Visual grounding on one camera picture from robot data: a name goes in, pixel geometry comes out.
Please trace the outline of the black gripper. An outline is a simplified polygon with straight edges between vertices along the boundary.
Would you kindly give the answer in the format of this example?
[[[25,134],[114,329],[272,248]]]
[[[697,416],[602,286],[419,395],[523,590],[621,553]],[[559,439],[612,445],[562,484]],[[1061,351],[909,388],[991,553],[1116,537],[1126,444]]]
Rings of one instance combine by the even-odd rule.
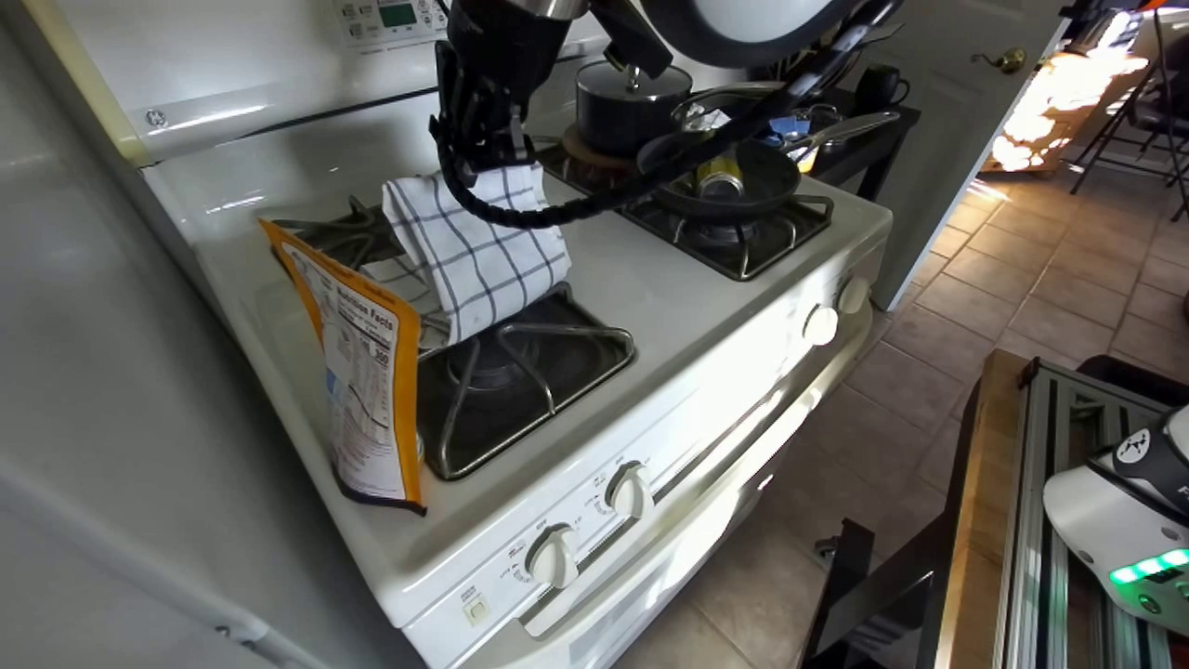
[[[436,46],[437,117],[430,139],[447,170],[476,175],[530,162],[530,93],[551,77],[572,0],[448,0]]]

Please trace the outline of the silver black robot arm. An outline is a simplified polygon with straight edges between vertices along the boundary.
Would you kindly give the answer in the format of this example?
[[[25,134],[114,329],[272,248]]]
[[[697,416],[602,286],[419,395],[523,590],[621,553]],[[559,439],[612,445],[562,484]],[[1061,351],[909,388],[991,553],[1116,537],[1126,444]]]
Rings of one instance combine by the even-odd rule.
[[[523,164],[530,93],[551,77],[576,20],[608,39],[608,61],[660,75],[674,58],[764,67],[806,50],[847,61],[900,0],[448,0],[436,46],[441,168]]]

